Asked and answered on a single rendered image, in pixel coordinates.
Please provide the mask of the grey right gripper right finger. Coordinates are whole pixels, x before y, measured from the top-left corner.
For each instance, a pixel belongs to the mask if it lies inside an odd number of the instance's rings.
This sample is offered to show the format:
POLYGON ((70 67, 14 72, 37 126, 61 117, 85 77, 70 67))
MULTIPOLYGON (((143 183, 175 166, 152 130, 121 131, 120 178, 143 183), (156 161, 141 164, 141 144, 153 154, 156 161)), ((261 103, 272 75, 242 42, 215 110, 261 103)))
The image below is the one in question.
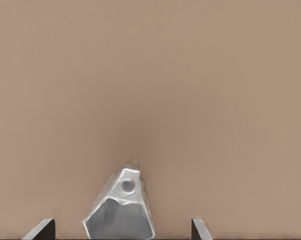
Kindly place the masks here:
POLYGON ((191 238, 192 239, 212 239, 212 236, 200 218, 191 219, 191 238))

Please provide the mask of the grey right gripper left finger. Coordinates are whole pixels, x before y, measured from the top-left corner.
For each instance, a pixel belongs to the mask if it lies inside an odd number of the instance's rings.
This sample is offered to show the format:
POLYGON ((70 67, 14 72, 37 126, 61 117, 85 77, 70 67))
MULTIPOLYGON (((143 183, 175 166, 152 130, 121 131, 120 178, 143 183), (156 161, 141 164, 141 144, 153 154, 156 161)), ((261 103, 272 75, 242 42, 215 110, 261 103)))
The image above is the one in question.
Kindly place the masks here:
POLYGON ((23 240, 55 240, 56 239, 56 222, 53 218, 45 218, 38 223, 23 240))

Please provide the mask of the silver frame post foot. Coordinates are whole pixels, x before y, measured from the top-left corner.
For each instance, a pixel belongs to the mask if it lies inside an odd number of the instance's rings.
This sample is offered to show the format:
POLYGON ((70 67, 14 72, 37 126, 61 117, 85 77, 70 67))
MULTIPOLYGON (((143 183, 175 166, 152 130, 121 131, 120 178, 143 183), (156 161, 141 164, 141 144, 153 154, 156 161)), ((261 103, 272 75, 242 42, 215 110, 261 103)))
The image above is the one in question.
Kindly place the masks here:
POLYGON ((135 162, 109 175, 82 224, 92 240, 155 237, 145 182, 135 162))

